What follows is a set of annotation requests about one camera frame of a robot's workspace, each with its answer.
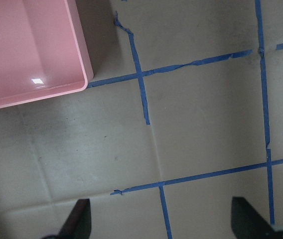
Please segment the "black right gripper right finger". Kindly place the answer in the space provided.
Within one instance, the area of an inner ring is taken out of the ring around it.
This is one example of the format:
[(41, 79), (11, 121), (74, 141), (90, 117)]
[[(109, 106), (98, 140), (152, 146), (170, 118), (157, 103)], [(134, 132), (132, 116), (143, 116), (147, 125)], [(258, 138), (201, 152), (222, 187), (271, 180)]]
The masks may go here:
[(237, 239), (283, 239), (244, 197), (232, 198), (231, 229)]

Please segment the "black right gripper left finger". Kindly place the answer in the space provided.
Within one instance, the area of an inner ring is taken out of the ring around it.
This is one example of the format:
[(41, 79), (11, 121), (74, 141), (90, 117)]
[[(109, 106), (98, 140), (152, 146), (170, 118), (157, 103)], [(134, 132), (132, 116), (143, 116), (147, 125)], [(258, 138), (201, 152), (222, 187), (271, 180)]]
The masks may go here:
[(56, 235), (43, 239), (89, 239), (92, 230), (90, 199), (79, 199)]

